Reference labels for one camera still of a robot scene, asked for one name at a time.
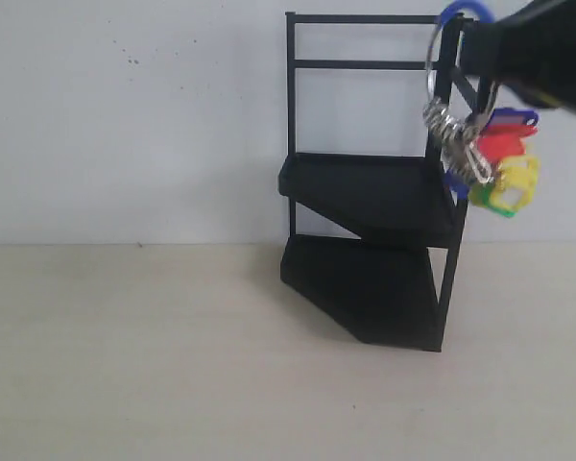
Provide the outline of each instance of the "shelf tier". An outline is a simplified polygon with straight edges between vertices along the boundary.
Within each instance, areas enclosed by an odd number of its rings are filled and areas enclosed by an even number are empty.
[[[422,157],[297,153],[279,193],[372,243],[448,248],[454,202]]]
[[[281,279],[356,339],[438,352],[438,302],[428,250],[293,235]]]

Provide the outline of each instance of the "white wall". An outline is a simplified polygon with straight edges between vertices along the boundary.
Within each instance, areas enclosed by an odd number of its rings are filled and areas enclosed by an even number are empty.
[[[444,4],[0,0],[0,243],[281,240],[284,12]],[[417,59],[427,37],[301,31],[300,55],[320,57]],[[420,73],[303,72],[299,90],[302,148],[420,154]],[[514,220],[472,209],[468,239],[576,239],[576,119],[546,113],[540,126],[536,201]]]

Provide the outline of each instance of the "black shelf frame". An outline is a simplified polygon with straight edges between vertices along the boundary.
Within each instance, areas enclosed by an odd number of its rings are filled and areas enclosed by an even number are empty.
[[[299,60],[295,49],[298,24],[435,21],[434,15],[286,13],[288,155],[278,189],[288,198],[290,223],[282,280],[362,342],[439,352],[468,211],[468,201],[455,203],[444,185],[441,149],[429,136],[424,156],[416,158],[297,151],[298,69],[422,71],[424,61]],[[456,86],[471,109],[481,111],[490,82],[481,80],[476,90],[456,66],[468,22],[457,15],[442,31],[435,94],[448,103]],[[401,197],[405,190],[412,196]],[[298,233],[297,203],[360,239]],[[439,298],[428,247],[447,249]]]

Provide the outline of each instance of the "table surface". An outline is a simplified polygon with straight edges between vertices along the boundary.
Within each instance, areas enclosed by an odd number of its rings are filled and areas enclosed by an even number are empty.
[[[442,353],[358,344],[280,258],[0,247],[0,460],[576,460],[576,244],[465,245]]]

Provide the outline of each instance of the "key ring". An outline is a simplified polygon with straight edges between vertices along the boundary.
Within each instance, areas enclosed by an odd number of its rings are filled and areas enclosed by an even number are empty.
[[[494,22],[492,13],[475,0],[458,0],[447,6],[438,16],[435,30],[427,48],[424,69],[426,72],[426,91],[428,103],[423,116],[429,131],[444,147],[450,168],[467,184],[479,182],[486,184],[494,181],[493,170],[486,159],[478,152],[475,140],[489,123],[497,99],[499,84],[492,82],[489,100],[482,113],[473,113],[465,119],[450,115],[448,104],[435,96],[433,77],[433,49],[445,24],[458,12],[474,12],[481,22]]]

